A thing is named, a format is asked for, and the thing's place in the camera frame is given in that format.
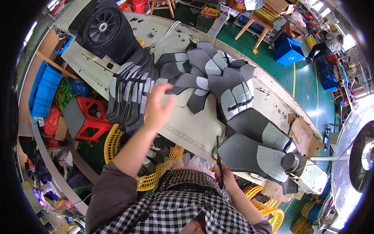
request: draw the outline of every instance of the red plastic stool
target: red plastic stool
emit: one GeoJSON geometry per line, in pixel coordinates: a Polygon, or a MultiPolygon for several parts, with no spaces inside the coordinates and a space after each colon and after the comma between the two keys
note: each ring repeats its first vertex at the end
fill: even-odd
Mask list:
{"type": "Polygon", "coordinates": [[[77,97],[73,98],[65,107],[63,113],[69,133],[73,139],[92,140],[99,142],[99,137],[106,131],[111,130],[113,124],[106,118],[104,104],[107,101],[99,101],[92,98],[77,97]],[[89,108],[97,104],[101,113],[101,118],[91,116],[88,113],[89,108]],[[87,128],[99,129],[92,137],[88,136],[87,128]]]}

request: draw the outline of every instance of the plaid shirt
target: plaid shirt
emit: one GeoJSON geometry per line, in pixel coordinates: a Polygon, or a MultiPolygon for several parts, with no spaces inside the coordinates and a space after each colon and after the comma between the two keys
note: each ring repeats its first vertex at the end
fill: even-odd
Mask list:
{"type": "Polygon", "coordinates": [[[95,234],[179,233],[201,212],[205,214],[208,234],[256,234],[253,226],[229,203],[227,192],[211,176],[189,169],[165,173],[151,195],[100,227],[95,234]]]}

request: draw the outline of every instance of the green floor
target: green floor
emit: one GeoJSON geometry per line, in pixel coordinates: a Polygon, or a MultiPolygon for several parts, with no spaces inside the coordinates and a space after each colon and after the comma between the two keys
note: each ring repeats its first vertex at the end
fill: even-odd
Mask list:
{"type": "MultiPolygon", "coordinates": [[[[168,9],[157,10],[154,15],[171,18],[168,9]]],[[[193,14],[189,7],[182,4],[177,4],[177,9],[174,11],[174,20],[179,20],[184,24],[196,27],[197,14],[193,14]]],[[[335,106],[332,102],[332,95],[323,90],[319,68],[314,64],[308,64],[306,61],[301,60],[291,65],[284,67],[277,63],[273,57],[273,50],[269,49],[269,45],[262,42],[258,47],[258,54],[252,52],[257,38],[249,32],[244,32],[238,40],[234,37],[240,31],[239,27],[231,27],[231,25],[224,25],[217,39],[223,41],[229,46],[235,48],[245,56],[253,60],[266,72],[273,76],[300,104],[300,106],[310,116],[314,124],[317,126],[322,136],[325,135],[326,125],[335,123],[335,106]]],[[[301,45],[304,56],[310,52],[310,48],[304,41],[301,45]]],[[[329,151],[321,150],[320,156],[329,155],[329,151]]],[[[323,170],[327,169],[327,161],[318,161],[318,164],[323,170]]],[[[305,194],[301,201],[293,199],[291,203],[281,204],[278,208],[285,211],[285,219],[281,227],[276,232],[277,234],[291,233],[290,228],[292,224],[300,217],[302,206],[306,201],[310,200],[309,194],[305,194]]]]}

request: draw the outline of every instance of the hand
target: hand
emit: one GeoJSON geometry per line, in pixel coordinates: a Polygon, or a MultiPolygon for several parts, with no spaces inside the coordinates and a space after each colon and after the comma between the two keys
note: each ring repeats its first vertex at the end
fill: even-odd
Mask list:
{"type": "Polygon", "coordinates": [[[164,83],[156,84],[147,100],[147,116],[144,119],[145,127],[152,131],[159,131],[168,121],[176,100],[175,95],[168,95],[165,106],[162,106],[160,100],[166,90],[173,88],[173,85],[164,83]]]}
{"type": "MultiPolygon", "coordinates": [[[[239,185],[235,181],[234,173],[229,170],[226,164],[221,163],[221,165],[223,170],[223,176],[225,179],[225,190],[229,194],[237,191],[238,189],[240,190],[239,185]]],[[[215,172],[215,181],[221,183],[221,171],[217,164],[214,165],[213,171],[215,172]]]]}

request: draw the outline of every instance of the button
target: button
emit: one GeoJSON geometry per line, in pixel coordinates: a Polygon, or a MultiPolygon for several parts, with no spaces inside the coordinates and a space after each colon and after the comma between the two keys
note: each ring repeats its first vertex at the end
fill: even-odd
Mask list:
{"type": "Polygon", "coordinates": [[[205,208],[206,210],[213,210],[213,206],[210,205],[209,203],[204,203],[203,206],[204,206],[204,208],[205,208]]]}
{"type": "Polygon", "coordinates": [[[148,213],[144,213],[144,214],[142,214],[141,216],[139,216],[139,218],[138,218],[138,222],[144,222],[144,221],[146,221],[148,218],[149,218],[149,214],[148,214],[148,213]]]}

